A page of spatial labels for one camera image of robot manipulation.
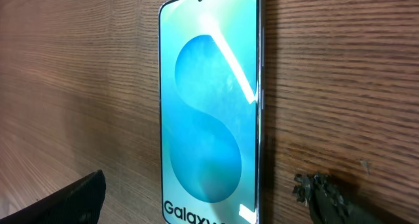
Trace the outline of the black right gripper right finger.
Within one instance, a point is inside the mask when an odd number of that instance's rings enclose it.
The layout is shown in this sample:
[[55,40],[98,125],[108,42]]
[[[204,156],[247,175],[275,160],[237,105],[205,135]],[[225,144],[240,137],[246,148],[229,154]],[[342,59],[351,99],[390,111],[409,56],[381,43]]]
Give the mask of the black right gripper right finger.
[[297,184],[293,194],[309,208],[316,224],[383,224],[375,215],[347,199],[327,174],[296,174],[294,180]]

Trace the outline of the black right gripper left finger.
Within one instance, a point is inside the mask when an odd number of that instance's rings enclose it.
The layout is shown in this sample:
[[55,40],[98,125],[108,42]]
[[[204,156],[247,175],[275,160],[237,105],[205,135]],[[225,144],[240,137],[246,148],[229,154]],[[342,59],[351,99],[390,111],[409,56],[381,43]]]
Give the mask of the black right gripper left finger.
[[101,170],[1,219],[1,224],[97,224],[105,200]]

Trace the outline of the blue Galaxy smartphone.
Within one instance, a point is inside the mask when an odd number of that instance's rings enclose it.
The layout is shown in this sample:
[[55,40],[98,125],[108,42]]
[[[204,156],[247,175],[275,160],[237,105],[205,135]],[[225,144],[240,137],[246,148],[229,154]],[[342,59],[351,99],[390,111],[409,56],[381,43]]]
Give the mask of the blue Galaxy smartphone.
[[162,215],[260,223],[265,0],[171,0],[158,14]]

